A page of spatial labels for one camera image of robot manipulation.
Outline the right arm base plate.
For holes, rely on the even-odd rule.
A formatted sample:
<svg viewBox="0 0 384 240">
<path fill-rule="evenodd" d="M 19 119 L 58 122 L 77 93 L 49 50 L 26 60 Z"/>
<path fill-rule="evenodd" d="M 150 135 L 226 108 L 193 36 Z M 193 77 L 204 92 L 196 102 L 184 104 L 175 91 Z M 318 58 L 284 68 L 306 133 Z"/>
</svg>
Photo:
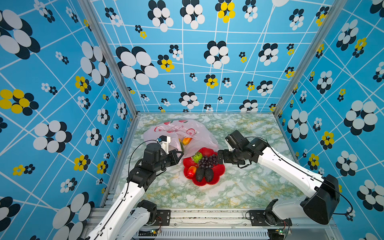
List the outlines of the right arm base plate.
<svg viewBox="0 0 384 240">
<path fill-rule="evenodd" d="M 253 227 L 291 227 L 291 219 L 279 219 L 274 213 L 264 210 L 249 210 L 246 219 L 251 221 Z"/>
</svg>

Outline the pink translucent plastic bag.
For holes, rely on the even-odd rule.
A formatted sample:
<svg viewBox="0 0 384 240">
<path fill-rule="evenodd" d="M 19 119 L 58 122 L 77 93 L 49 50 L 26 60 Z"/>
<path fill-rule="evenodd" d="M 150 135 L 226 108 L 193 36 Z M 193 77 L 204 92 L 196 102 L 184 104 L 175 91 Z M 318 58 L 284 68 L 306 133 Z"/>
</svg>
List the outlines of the pink translucent plastic bag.
<svg viewBox="0 0 384 240">
<path fill-rule="evenodd" d="M 215 152 L 219 149 L 219 143 L 214 135 L 205 125 L 194 120 L 174 120 L 160 123 L 144 132 L 143 138 L 145 141 L 155 140 L 162 135 L 171 137 L 170 150 L 183 151 L 184 158 L 193 156 L 202 148 L 212 149 Z M 193 139 L 187 146 L 184 146 L 182 144 L 183 138 Z"/>
</svg>

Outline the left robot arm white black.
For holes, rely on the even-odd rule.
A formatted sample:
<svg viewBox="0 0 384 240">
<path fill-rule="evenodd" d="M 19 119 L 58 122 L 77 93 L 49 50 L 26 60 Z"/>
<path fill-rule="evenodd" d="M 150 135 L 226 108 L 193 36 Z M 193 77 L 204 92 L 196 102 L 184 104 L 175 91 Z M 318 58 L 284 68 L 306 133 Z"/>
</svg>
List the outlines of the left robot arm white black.
<svg viewBox="0 0 384 240">
<path fill-rule="evenodd" d="M 139 201 L 156 177 L 176 166 L 184 152 L 166 150 L 167 144 L 149 143 L 140 163 L 130 171 L 127 182 L 99 224 L 87 235 L 87 240 L 130 240 L 146 224 L 156 220 L 157 205 Z"/>
</svg>

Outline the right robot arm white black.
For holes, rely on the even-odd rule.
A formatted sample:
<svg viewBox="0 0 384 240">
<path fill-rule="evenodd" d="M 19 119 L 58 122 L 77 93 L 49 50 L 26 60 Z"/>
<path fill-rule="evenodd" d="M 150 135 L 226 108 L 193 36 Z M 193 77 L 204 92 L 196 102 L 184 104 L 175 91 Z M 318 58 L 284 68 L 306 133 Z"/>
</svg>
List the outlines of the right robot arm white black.
<svg viewBox="0 0 384 240">
<path fill-rule="evenodd" d="M 340 202 L 339 182 L 331 176 L 314 173 L 280 154 L 264 139 L 244 137 L 235 130 L 225 138 L 228 149 L 218 151 L 219 164 L 232 164 L 244 169 L 260 164 L 296 186 L 302 196 L 272 200 L 264 211 L 268 225 L 291 218 L 308 218 L 327 225 Z"/>
</svg>

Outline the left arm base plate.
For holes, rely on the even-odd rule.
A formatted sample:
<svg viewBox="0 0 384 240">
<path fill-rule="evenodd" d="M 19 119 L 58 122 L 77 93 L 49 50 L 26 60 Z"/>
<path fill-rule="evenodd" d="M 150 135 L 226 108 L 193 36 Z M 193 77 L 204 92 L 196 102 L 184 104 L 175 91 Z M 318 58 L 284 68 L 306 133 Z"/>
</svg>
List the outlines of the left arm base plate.
<svg viewBox="0 0 384 240">
<path fill-rule="evenodd" d="M 147 226 L 169 226 L 171 220 L 170 210 L 156 210 L 150 213 Z"/>
</svg>

